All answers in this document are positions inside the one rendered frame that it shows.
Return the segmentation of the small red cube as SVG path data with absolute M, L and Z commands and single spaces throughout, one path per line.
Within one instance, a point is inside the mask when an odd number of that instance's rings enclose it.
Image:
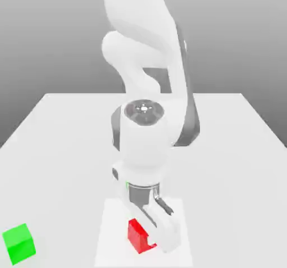
M 148 233 L 135 218 L 129 220 L 127 238 L 138 254 L 144 253 L 157 246 L 156 243 L 149 244 L 148 237 Z

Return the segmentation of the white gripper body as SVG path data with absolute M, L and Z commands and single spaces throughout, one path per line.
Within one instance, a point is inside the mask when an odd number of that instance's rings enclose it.
M 173 212 L 169 215 L 155 201 L 142 208 L 130 202 L 128 207 L 131 214 L 163 252 L 169 253 L 180 246 L 180 216 L 177 213 Z

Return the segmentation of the small green cube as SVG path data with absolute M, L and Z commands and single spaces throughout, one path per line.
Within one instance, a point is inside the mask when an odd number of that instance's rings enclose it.
M 12 265 L 36 254 L 34 240 L 26 223 L 3 232 L 2 237 Z

